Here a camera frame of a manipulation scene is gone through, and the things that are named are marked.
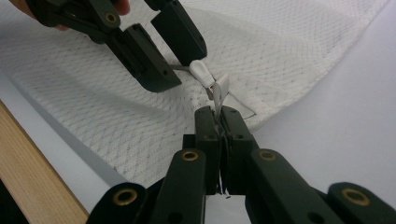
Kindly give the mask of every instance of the black plastic part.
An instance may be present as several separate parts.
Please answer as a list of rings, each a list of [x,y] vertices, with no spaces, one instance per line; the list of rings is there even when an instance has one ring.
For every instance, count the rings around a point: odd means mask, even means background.
[[[206,194],[218,191],[221,148],[210,106],[195,111],[196,148],[206,154]]]
[[[250,179],[246,158],[259,146],[237,110],[223,106],[221,111],[221,125],[228,139],[227,190],[233,195],[245,195]]]
[[[276,223],[344,223],[279,153],[250,153],[250,173]]]
[[[93,208],[87,224],[134,223],[147,199],[146,189],[133,183],[119,184],[106,192]]]
[[[160,193],[161,186],[163,185],[163,179],[157,181],[155,184],[151,185],[147,189],[147,199],[144,203],[144,206],[139,213],[138,218],[136,219],[136,222],[131,222],[129,224],[147,224],[149,223],[149,219],[152,214],[152,208],[155,206],[155,203],[157,202],[157,197],[158,194]]]
[[[181,84],[140,24],[119,30],[106,43],[146,90],[167,91]]]
[[[396,223],[396,211],[370,190],[358,185],[350,183],[331,185],[327,201],[345,223]]]
[[[38,21],[64,25],[106,43],[126,69],[148,91],[161,92],[181,84],[140,24],[124,32],[120,17],[108,0],[27,0]]]
[[[245,207],[252,224],[275,223],[271,210],[268,208],[268,205],[265,203],[265,200],[254,184],[247,190]]]
[[[168,1],[151,21],[181,64],[189,66],[206,57],[206,43],[190,16],[177,1]]]
[[[100,30],[110,33],[119,28],[119,13],[109,0],[83,0],[83,2]]]
[[[202,224],[205,218],[205,154],[183,149],[172,159],[150,224]]]

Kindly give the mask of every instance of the white fabric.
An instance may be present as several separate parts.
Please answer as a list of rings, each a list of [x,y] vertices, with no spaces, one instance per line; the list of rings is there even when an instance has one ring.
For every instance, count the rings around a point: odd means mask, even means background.
[[[325,76],[387,0],[181,2],[205,38],[210,72],[230,77],[230,94],[254,112],[246,123],[256,129]],[[142,23],[177,63],[149,23],[157,12],[144,1],[131,6],[122,27]],[[0,2],[0,24],[0,69],[131,181],[161,178],[182,135],[194,132],[193,112],[210,104],[185,72],[177,72],[177,88],[145,91],[106,46],[43,27],[8,1]]]

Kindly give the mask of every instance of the wooden surface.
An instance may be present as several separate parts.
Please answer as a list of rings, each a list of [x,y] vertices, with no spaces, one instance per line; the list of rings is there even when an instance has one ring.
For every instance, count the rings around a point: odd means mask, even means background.
[[[0,178],[30,223],[87,220],[88,213],[1,101]]]

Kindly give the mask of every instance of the white table surface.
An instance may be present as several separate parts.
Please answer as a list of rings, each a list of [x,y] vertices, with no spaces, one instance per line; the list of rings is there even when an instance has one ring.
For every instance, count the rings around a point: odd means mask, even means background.
[[[390,0],[329,75],[254,133],[261,147],[280,152],[312,187],[327,192],[332,183],[353,182],[393,207],[395,24],[396,0]],[[88,150],[77,154],[72,147],[80,143],[43,119],[1,68],[0,98],[88,211],[125,181]],[[248,223],[243,198],[209,197],[206,223]]]

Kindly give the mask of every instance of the white netting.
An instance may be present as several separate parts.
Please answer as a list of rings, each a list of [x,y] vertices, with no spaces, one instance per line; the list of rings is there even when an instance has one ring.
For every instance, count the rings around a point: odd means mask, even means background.
[[[387,0],[181,1],[208,48],[215,76],[255,113],[255,129],[306,94],[342,57]],[[169,63],[177,59],[149,21],[157,14],[132,1],[122,27],[140,22]],[[209,104],[200,83],[163,93],[140,87],[106,46],[74,31],[58,32],[0,3],[1,69],[77,139],[131,181],[163,176],[193,112]]]

